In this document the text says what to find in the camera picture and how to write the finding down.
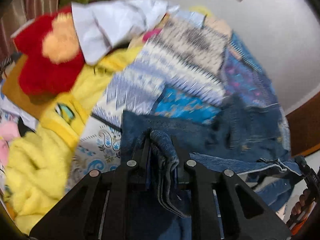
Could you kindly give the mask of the orange sleeve forearm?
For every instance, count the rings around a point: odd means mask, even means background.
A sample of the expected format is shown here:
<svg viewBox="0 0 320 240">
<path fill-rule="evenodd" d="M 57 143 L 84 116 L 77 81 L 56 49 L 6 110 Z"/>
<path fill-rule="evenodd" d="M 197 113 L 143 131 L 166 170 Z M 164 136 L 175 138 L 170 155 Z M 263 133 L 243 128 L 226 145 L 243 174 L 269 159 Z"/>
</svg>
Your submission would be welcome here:
<svg viewBox="0 0 320 240">
<path fill-rule="evenodd" d="M 299 231 L 302 229 L 302 227 L 305 225 L 313 209 L 315 208 L 317 201 L 315 200 L 315 198 L 313 198 L 310 201 L 306 200 L 303 205 L 300 203 L 300 200 L 296 202 L 296 204 L 299 204 L 300 206 L 300 213 L 291 212 L 290 218 L 286 223 L 293 236 L 297 235 Z M 292 208 L 292 211 L 293 210 L 297 211 L 296 205 L 294 205 L 294 207 Z"/>
</svg>

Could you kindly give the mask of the person's right hand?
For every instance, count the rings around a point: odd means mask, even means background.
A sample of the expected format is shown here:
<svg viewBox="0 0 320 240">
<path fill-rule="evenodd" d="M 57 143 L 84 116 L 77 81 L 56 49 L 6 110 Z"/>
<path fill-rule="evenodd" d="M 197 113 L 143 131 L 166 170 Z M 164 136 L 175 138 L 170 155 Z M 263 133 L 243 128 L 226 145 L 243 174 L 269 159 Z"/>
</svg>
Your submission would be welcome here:
<svg viewBox="0 0 320 240">
<path fill-rule="evenodd" d="M 291 215 L 295 216 L 295 215 L 299 215 L 302 212 L 302 208 L 307 206 L 306 205 L 306 200 L 310 195 L 310 190 L 309 189 L 305 189 L 303 191 L 303 193 L 300 195 L 299 197 L 299 201 L 296 202 L 296 204 L 294 205 L 294 207 L 291 210 Z M 307 206 L 308 208 L 305 209 L 305 214 L 303 216 L 303 219 L 305 219 L 306 217 L 308 217 L 309 213 L 312 210 L 312 206 L 311 204 Z"/>
</svg>

